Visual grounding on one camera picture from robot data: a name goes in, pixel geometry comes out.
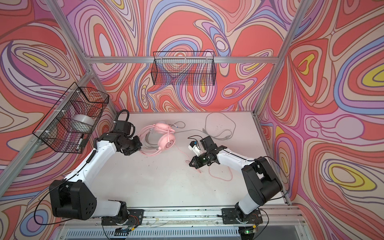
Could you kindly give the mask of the pink cat-ear headphones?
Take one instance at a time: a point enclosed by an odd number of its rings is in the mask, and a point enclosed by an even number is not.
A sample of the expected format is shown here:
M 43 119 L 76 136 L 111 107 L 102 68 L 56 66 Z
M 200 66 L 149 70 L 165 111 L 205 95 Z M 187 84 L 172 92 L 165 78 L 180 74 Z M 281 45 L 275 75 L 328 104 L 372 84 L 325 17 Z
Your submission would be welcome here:
M 156 133 L 160 134 L 156 144 L 150 144 L 148 142 L 149 134 Z M 148 157 L 154 157 L 160 153 L 169 150 L 176 143 L 175 130 L 164 122 L 159 122 L 146 126 L 138 133 L 139 140 L 142 143 L 142 149 L 140 153 Z

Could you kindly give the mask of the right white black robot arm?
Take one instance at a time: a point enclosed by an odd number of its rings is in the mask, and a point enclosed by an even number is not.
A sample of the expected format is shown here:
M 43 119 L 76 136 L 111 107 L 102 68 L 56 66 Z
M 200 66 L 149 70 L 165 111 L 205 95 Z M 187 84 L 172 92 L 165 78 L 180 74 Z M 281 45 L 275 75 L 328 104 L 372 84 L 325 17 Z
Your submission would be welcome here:
M 198 170 L 218 164 L 242 173 L 248 193 L 235 205 L 239 218 L 248 216 L 283 190 L 279 177 L 265 157 L 242 156 L 226 146 L 218 146 L 211 137 L 193 140 L 188 148 L 195 154 L 189 163 L 192 168 Z

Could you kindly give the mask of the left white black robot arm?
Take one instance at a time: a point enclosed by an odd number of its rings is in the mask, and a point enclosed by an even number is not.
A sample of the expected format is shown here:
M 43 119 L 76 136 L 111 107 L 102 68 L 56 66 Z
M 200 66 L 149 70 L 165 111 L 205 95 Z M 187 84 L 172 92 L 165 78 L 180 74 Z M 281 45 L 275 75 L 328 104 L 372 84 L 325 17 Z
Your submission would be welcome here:
M 74 220 L 111 218 L 122 224 L 129 218 L 127 204 L 117 200 L 99 200 L 90 187 L 105 163 L 115 154 L 130 156 L 142 144 L 135 135 L 135 126 L 116 121 L 112 131 L 94 139 L 94 148 L 63 180 L 55 180 L 49 188 L 54 217 Z

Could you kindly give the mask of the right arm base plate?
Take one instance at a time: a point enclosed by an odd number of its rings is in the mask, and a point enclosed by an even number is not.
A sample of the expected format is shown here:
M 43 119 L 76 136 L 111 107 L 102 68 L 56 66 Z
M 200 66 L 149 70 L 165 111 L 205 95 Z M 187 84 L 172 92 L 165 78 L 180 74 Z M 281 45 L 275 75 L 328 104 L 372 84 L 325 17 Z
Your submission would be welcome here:
M 261 211 L 258 209 L 249 214 L 244 214 L 240 209 L 235 208 L 223 208 L 221 211 L 221 214 L 217 216 L 222 218 L 225 225 L 252 224 L 258 226 L 263 223 Z

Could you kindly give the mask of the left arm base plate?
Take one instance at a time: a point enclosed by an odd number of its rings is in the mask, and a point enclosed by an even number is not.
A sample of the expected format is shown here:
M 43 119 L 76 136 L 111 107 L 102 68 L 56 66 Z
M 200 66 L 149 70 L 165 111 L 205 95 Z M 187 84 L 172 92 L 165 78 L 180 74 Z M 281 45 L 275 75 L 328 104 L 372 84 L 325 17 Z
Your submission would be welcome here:
M 143 222 L 143 209 L 128 209 L 114 217 L 102 217 L 102 226 L 137 227 Z

